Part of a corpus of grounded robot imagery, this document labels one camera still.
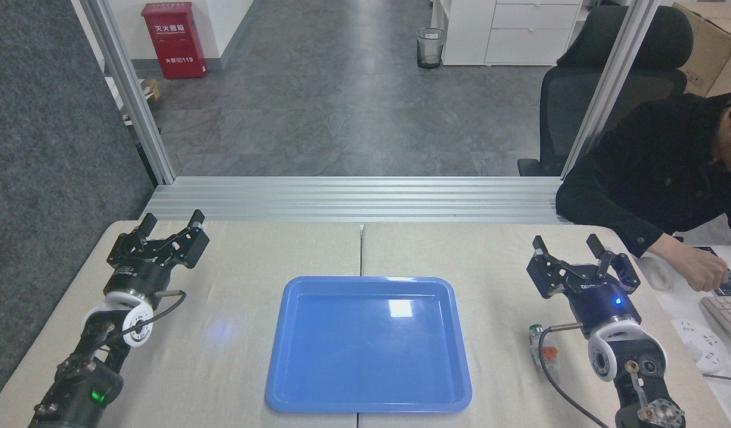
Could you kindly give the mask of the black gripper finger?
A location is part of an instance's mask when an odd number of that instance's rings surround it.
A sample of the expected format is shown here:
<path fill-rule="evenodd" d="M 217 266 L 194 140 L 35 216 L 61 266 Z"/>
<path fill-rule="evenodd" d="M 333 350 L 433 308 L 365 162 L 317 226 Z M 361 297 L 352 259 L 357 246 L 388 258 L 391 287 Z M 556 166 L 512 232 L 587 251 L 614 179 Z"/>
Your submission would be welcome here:
<path fill-rule="evenodd" d="M 586 245 L 598 260 L 595 278 L 607 282 L 610 276 L 609 268 L 612 268 L 617 275 L 618 285 L 627 294 L 634 293 L 641 282 L 627 254 L 616 254 L 612 250 L 606 249 L 596 234 L 588 236 Z"/>
<path fill-rule="evenodd" d="M 133 228 L 129 234 L 121 234 L 116 239 L 112 250 L 107 258 L 110 266 L 117 268 L 123 261 L 142 259 L 144 257 L 147 237 L 155 227 L 158 220 L 148 212 L 139 226 Z"/>
<path fill-rule="evenodd" d="M 577 266 L 553 257 L 548 252 L 542 236 L 534 236 L 533 248 L 534 254 L 526 266 L 526 271 L 542 298 L 548 299 L 566 292 L 567 289 L 575 289 L 578 285 L 585 284 L 585 270 L 578 270 Z"/>
<path fill-rule="evenodd" d="M 182 231 L 163 241 L 151 241 L 153 255 L 150 260 L 160 266 L 183 265 L 187 269 L 194 268 L 210 242 L 202 228 L 204 221 L 204 213 L 196 209 Z"/>

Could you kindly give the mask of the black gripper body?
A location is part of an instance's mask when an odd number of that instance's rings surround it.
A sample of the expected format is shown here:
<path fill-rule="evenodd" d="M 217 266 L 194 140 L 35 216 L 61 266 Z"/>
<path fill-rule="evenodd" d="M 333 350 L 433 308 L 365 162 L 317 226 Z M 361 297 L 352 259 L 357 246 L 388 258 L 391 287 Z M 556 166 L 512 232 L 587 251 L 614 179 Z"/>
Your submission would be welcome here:
<path fill-rule="evenodd" d="M 569 291 L 569 303 L 575 319 L 582 324 L 583 336 L 592 336 L 599 328 L 618 320 L 642 322 L 628 293 L 620 285 L 602 284 L 589 288 L 578 285 Z"/>
<path fill-rule="evenodd" d="M 159 299 L 156 292 L 165 291 L 173 266 L 148 260 L 121 261 L 106 284 L 106 294 L 123 292 L 144 299 Z"/>

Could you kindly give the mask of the person's hand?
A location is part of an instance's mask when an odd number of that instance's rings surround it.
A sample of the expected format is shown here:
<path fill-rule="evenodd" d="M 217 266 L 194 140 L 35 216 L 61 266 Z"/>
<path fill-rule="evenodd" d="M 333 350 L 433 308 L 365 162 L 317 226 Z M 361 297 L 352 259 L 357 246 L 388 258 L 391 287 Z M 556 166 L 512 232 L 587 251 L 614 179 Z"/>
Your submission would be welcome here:
<path fill-rule="evenodd" d="M 647 252 L 666 261 L 694 291 L 710 292 L 729 282 L 729 266 L 723 259 L 686 246 L 671 235 L 659 236 Z"/>

